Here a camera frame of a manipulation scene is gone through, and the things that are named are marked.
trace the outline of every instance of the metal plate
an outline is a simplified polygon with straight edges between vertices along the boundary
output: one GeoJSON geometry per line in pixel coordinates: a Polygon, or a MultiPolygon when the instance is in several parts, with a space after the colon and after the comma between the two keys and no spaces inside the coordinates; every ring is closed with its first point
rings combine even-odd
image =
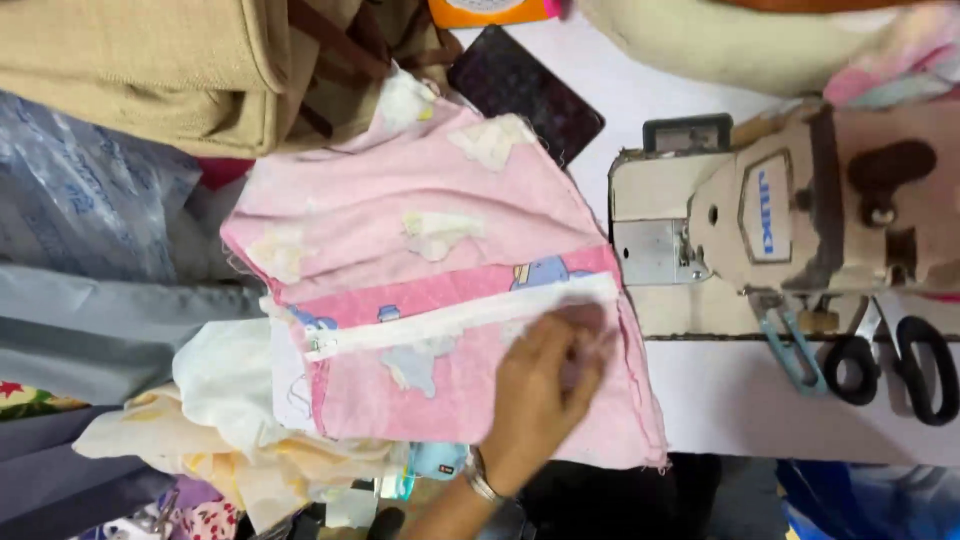
{"type": "Polygon", "coordinates": [[[703,264],[682,257],[685,219],[613,222],[613,248],[626,285],[672,285],[709,277],[703,264]]]}

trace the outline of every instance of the sewing machine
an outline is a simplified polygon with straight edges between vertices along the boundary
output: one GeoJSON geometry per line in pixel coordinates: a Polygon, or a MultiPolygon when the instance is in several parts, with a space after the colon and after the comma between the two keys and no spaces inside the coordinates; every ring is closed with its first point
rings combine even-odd
{"type": "MultiPolygon", "coordinates": [[[[957,120],[958,102],[805,101],[736,128],[648,122],[644,150],[610,173],[612,242],[645,336],[752,337],[773,306],[822,337],[852,326],[862,295],[960,291],[957,120]]],[[[903,303],[960,334],[960,307],[903,303]]]]}

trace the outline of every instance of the red star print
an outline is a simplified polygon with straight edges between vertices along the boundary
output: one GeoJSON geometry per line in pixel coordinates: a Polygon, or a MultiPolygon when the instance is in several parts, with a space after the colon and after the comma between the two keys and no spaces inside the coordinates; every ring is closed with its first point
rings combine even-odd
{"type": "Polygon", "coordinates": [[[0,380],[0,394],[4,394],[5,398],[9,398],[13,392],[22,392],[23,384],[17,382],[6,382],[5,380],[0,380]]]}

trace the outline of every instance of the juki logo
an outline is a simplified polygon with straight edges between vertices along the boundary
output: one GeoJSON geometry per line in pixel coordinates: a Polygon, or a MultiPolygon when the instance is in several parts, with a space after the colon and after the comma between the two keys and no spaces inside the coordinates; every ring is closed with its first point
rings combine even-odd
{"type": "Polygon", "coordinates": [[[760,226],[763,227],[763,253],[774,253],[773,223],[770,219],[770,185],[767,184],[766,171],[760,171],[760,226]]]}

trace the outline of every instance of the white zipper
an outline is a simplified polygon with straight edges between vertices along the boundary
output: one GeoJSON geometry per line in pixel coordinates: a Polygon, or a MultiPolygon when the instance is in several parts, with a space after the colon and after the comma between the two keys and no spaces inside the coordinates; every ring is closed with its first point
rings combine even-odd
{"type": "Polygon", "coordinates": [[[305,357],[320,361],[345,353],[417,343],[431,337],[460,335],[469,328],[534,317],[560,306],[605,304],[615,301],[619,294],[610,272],[571,278],[568,282],[505,292],[386,323],[307,331],[311,351],[305,357]]]}

